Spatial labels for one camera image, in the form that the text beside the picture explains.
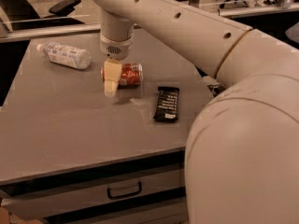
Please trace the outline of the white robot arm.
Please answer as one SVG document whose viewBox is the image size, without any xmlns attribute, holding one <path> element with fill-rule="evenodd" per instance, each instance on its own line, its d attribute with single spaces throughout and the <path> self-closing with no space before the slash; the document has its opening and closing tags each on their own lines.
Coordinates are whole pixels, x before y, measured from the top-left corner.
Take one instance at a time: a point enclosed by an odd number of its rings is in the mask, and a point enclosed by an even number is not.
<svg viewBox="0 0 299 224">
<path fill-rule="evenodd" d="M 297 49 L 174 0 L 93 0 L 224 87 L 185 152 L 190 224 L 299 224 Z"/>
</svg>

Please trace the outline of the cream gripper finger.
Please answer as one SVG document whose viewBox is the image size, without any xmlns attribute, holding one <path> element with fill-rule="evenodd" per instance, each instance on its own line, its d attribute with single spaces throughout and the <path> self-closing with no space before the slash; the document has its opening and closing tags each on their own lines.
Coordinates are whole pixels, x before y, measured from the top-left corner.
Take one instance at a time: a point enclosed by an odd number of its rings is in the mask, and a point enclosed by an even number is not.
<svg viewBox="0 0 299 224">
<path fill-rule="evenodd" d="M 122 65 L 119 60 L 104 62 L 104 92 L 106 97 L 114 97 L 121 79 Z"/>
</svg>

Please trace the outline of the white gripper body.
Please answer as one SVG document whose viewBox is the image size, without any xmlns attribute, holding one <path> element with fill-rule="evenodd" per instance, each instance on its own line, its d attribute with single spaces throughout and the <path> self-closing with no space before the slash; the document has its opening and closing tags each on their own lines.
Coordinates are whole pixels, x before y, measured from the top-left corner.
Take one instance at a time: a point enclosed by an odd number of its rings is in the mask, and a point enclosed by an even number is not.
<svg viewBox="0 0 299 224">
<path fill-rule="evenodd" d="M 132 35 L 123 41 L 116 41 L 107 38 L 103 33 L 100 34 L 100 50 L 108 58 L 124 60 L 129 55 L 132 44 Z"/>
</svg>

